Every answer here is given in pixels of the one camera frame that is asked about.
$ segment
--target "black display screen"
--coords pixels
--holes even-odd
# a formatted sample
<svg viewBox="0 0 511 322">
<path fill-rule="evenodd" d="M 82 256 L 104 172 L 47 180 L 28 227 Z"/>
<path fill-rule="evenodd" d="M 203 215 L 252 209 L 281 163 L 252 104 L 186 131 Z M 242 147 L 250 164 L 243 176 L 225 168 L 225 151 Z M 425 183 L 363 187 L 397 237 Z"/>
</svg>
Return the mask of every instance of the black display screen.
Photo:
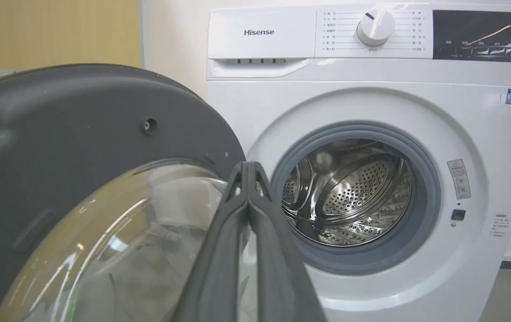
<svg viewBox="0 0 511 322">
<path fill-rule="evenodd" d="M 511 62 L 511 12 L 434 10 L 434 59 Z"/>
</svg>

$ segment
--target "washing machine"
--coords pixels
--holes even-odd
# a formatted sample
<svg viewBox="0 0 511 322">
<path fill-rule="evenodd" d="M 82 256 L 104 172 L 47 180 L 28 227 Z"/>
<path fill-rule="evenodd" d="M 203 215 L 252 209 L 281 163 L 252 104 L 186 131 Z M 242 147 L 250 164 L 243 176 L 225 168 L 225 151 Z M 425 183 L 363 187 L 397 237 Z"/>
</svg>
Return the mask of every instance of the washing machine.
<svg viewBox="0 0 511 322">
<path fill-rule="evenodd" d="M 0 79 L 0 321 L 170 320 L 246 159 L 329 321 L 477 321 L 511 234 L 511 6 L 214 10 L 208 34 L 207 103 L 116 65 Z"/>
</svg>

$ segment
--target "wooden panel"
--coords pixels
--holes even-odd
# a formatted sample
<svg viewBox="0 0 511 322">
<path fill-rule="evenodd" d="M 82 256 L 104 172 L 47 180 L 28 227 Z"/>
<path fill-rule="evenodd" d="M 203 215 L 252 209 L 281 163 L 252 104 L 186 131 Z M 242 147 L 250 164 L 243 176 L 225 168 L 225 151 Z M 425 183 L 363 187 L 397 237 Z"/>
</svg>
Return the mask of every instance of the wooden panel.
<svg viewBox="0 0 511 322">
<path fill-rule="evenodd" d="M 140 66 L 137 0 L 0 0 L 0 69 Z"/>
</svg>

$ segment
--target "white dial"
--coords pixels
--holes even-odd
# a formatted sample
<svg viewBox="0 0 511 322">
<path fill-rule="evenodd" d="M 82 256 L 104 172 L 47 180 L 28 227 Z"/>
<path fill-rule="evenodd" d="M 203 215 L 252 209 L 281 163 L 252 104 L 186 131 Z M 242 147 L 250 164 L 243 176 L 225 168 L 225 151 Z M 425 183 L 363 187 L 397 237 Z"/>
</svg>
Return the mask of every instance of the white dial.
<svg viewBox="0 0 511 322">
<path fill-rule="evenodd" d="M 359 22 L 357 36 L 364 45 L 382 45 L 394 31 L 394 18 L 390 12 L 375 9 L 367 12 Z"/>
</svg>

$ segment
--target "brand name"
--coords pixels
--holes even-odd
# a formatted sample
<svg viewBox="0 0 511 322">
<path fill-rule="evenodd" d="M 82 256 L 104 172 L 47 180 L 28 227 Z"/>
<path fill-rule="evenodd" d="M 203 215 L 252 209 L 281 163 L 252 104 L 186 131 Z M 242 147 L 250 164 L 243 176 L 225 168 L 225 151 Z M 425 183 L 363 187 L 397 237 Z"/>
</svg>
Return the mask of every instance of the brand name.
<svg viewBox="0 0 511 322">
<path fill-rule="evenodd" d="M 264 34 L 275 34 L 275 30 L 244 30 L 243 35 L 264 35 Z"/>
</svg>

